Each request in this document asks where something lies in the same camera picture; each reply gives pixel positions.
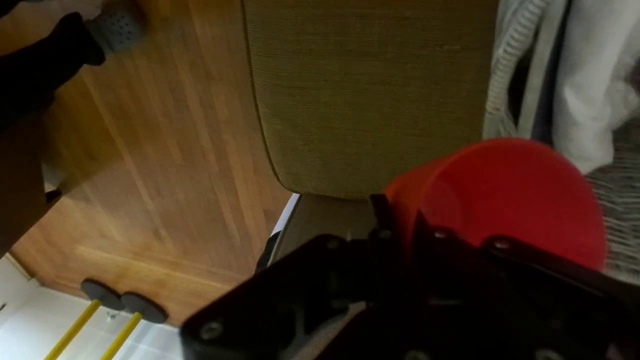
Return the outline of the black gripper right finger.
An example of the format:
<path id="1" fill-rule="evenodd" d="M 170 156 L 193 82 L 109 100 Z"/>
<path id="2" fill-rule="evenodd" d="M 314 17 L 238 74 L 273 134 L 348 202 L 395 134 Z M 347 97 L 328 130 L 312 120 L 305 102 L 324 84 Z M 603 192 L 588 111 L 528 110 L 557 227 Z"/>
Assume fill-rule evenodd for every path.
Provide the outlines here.
<path id="1" fill-rule="evenodd" d="M 511 236 L 416 225 L 430 360 L 640 360 L 638 288 Z"/>

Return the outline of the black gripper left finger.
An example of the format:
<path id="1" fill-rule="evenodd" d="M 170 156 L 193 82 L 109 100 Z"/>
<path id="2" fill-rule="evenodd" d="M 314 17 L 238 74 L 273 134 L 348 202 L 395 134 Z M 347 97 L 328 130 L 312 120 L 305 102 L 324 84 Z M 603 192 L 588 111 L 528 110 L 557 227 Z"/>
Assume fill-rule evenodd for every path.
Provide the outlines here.
<path id="1" fill-rule="evenodd" d="M 321 233 L 181 327 L 185 360 L 401 360 L 383 308 L 393 233 Z"/>

